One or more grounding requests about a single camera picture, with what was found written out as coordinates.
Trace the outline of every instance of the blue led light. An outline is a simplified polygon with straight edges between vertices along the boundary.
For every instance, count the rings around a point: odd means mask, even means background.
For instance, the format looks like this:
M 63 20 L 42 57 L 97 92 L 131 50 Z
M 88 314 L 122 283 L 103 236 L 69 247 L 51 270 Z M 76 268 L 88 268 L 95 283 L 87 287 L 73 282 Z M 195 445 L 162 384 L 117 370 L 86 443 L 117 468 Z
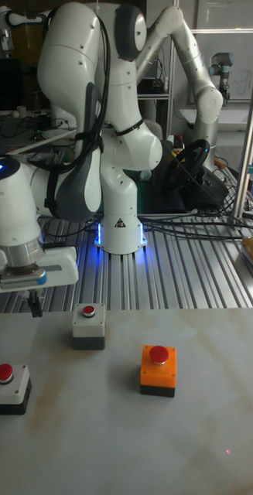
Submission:
M 144 230 L 143 230 L 143 225 L 141 224 L 141 246 L 145 246 L 146 245 L 146 239 L 145 239 L 145 236 L 144 236 Z
M 101 246 L 101 224 L 98 224 L 97 237 L 94 241 L 95 246 Z
M 97 232 L 97 235 L 98 235 L 98 244 L 99 246 L 101 245 L 101 224 L 98 224 L 98 232 Z

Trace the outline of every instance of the aluminum profile platform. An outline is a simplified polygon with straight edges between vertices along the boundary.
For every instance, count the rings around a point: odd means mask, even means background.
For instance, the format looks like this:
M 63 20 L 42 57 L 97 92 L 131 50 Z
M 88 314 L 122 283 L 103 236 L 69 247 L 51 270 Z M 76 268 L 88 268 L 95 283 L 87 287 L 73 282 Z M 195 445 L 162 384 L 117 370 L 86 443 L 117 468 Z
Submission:
M 233 235 L 231 227 L 195 225 L 185 217 L 177 232 Z M 50 232 L 65 236 L 79 227 L 54 220 Z M 71 311 L 78 302 L 100 302 L 107 309 L 252 308 L 253 267 L 241 254 L 241 241 L 204 241 L 182 238 L 174 232 L 148 232 L 148 244 L 134 254 L 111 255 L 94 246 L 96 228 L 58 237 L 78 251 L 76 285 L 44 291 L 43 311 Z M 243 235 L 252 235 L 243 229 Z M 19 294 L 0 295 L 0 313 L 29 312 Z

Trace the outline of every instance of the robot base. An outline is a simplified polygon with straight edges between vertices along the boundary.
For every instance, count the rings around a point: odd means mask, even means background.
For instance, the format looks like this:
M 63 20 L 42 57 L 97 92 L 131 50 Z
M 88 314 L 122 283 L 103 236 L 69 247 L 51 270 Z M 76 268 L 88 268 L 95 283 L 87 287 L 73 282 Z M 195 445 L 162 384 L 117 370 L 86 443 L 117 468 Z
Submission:
M 143 225 L 135 214 L 104 215 L 95 245 L 111 254 L 131 254 L 147 245 Z

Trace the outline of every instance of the cable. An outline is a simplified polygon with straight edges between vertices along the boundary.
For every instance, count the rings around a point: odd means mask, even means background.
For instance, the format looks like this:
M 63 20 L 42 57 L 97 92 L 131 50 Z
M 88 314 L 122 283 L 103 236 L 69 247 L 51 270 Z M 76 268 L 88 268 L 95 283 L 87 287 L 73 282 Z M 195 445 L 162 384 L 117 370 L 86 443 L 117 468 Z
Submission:
M 52 237 L 52 238 L 57 238 L 57 237 L 70 237 L 70 236 L 73 236 L 73 235 L 77 235 L 79 234 L 80 232 L 84 232 L 85 230 L 87 230 L 88 228 L 92 227 L 92 225 L 95 225 L 100 219 L 102 218 L 102 216 L 99 216 L 99 218 L 97 218 L 95 221 L 93 221 L 91 224 L 88 224 L 86 225 L 85 227 L 79 229 L 79 230 L 76 230 L 76 232 L 71 232 L 70 234 L 61 234 L 61 235 L 57 235 L 57 234 L 51 234 L 49 231 L 48 231 L 48 228 L 49 226 L 51 225 L 52 221 L 53 220 L 57 220 L 56 218 L 52 218 L 50 219 L 50 221 L 48 222 L 48 224 L 45 225 L 44 227 L 44 237 L 45 235 L 48 235 L 49 237 Z

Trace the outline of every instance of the black base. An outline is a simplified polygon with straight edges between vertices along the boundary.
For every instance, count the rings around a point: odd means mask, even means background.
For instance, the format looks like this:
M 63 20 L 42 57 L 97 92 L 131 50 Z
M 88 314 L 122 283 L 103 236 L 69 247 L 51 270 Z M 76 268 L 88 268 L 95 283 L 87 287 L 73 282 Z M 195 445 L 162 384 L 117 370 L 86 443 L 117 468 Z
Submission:
M 76 350 L 103 350 L 104 337 L 73 337 L 73 347 Z
M 0 415 L 24 415 L 26 412 L 29 396 L 32 389 L 32 382 L 29 379 L 25 397 L 21 404 L 0 404 Z
M 168 387 L 151 387 L 149 385 L 140 385 L 140 393 L 143 395 L 158 395 L 163 397 L 174 397 L 175 388 Z

